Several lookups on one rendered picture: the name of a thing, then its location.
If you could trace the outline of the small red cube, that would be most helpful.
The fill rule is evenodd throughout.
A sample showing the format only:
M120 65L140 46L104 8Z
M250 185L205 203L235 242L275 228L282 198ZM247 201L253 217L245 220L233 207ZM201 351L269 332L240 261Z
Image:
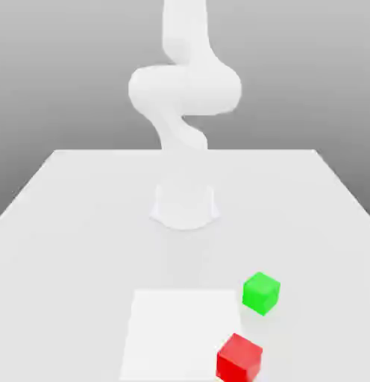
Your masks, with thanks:
M263 348L233 333L216 355L216 376L223 382L254 382Z

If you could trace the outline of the small green cube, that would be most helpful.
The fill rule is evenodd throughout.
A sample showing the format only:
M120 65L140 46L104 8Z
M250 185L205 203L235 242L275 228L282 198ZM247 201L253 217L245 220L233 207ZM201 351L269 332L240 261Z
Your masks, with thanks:
M256 272L242 288L242 304L261 316L265 316L278 302L280 282Z

